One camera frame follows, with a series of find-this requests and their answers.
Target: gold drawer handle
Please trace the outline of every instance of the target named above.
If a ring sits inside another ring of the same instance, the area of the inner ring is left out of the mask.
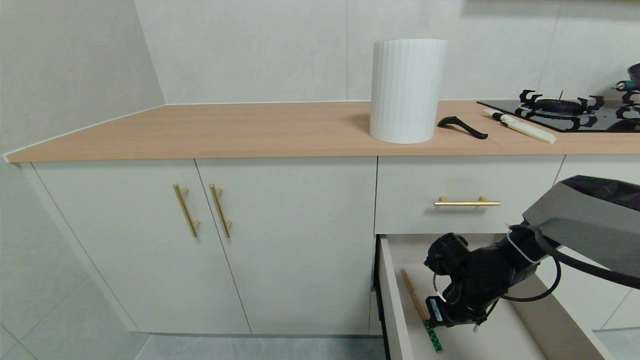
[[[222,228],[225,230],[225,236],[229,238],[229,228],[233,224],[233,221],[225,220],[225,214],[222,213],[222,207],[220,206],[220,198],[219,196],[222,194],[222,188],[217,188],[216,185],[209,185],[209,190],[211,190],[211,197],[213,198],[213,202],[216,203],[216,210],[218,210],[218,216],[220,217],[220,221],[222,222]]]
[[[193,235],[194,238],[197,238],[198,233],[196,231],[196,228],[200,226],[200,221],[199,220],[196,220],[195,222],[191,221],[191,215],[189,214],[189,209],[187,209],[187,206],[185,205],[184,198],[183,198],[183,196],[189,192],[189,188],[180,189],[180,185],[173,184],[173,190],[175,191],[175,196],[178,198],[178,202],[180,203],[180,207],[182,208],[184,218],[187,220],[187,224],[189,224],[189,230],[191,230],[191,235]]]
[[[438,201],[433,203],[435,206],[500,206],[499,201],[489,201],[486,197],[480,196],[478,201],[449,201],[446,197],[441,196]]]

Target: wooden countertop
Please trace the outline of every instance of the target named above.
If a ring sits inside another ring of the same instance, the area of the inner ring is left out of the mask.
[[[478,131],[437,127],[424,143],[398,145],[369,135],[369,102],[165,105],[88,127],[6,155],[36,161],[300,156],[640,154],[640,133],[558,133],[547,144],[484,115],[475,101],[440,101],[438,119],[455,115]]]

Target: gas stove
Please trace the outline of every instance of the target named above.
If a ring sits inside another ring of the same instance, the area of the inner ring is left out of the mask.
[[[478,103],[563,133],[640,133],[640,91],[629,91],[613,100],[602,96],[576,100],[541,97],[534,90],[524,90],[520,100]]]

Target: white cylindrical container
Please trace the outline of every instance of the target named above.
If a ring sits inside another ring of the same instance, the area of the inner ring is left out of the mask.
[[[371,126],[376,139],[421,143],[433,137],[447,41],[378,41],[373,50]]]

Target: gray floor tile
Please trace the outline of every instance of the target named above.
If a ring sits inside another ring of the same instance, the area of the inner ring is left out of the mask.
[[[4,326],[0,329],[0,357],[6,355],[17,343],[13,335],[11,335]]]
[[[21,342],[38,360],[133,360],[148,337],[125,329],[89,278]]]
[[[381,338],[198,338],[153,335],[137,360],[383,360]]]
[[[640,329],[596,331],[595,334],[616,360],[640,359]]]
[[[0,161],[2,323],[20,340],[88,272],[42,207],[22,169]]]
[[[2,360],[36,360],[36,358],[29,354],[22,345],[18,344]]]

